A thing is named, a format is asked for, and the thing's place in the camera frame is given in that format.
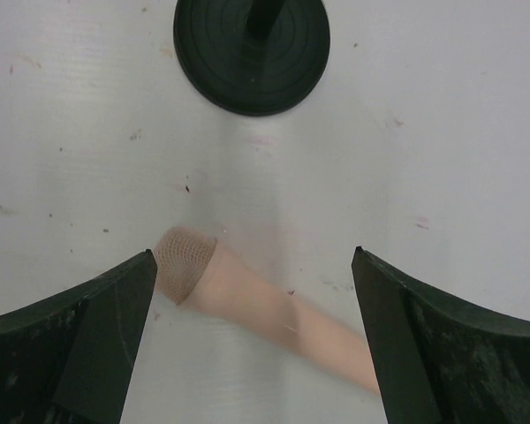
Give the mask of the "black round-base stand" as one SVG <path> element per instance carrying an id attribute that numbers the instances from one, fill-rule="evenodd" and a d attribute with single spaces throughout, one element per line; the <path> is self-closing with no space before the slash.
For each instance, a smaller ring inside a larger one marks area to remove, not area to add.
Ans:
<path id="1" fill-rule="evenodd" d="M 179 1 L 173 21 L 178 61 L 216 106 L 266 117 L 302 102 L 329 59 L 321 1 Z"/>

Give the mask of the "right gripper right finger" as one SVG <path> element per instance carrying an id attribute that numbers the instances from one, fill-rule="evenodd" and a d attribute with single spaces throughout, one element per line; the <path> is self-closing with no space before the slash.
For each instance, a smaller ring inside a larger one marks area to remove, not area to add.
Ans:
<path id="1" fill-rule="evenodd" d="M 530 423 L 530 321 L 357 247 L 352 275 L 389 423 Z"/>

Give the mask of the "beige toy microphone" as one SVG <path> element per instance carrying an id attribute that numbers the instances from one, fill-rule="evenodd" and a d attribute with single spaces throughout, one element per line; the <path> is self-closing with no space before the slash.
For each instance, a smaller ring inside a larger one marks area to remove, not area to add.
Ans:
<path id="1" fill-rule="evenodd" d="M 183 227 L 154 251 L 157 289 L 178 307 L 237 324 L 334 375 L 379 393 L 367 342 L 256 275 L 227 245 Z"/>

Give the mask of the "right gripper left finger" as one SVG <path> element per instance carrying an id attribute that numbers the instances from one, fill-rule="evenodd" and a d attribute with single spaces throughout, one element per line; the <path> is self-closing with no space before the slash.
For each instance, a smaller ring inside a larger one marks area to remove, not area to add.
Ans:
<path id="1" fill-rule="evenodd" d="M 0 315 L 0 423 L 118 423 L 148 318 L 151 251 Z"/>

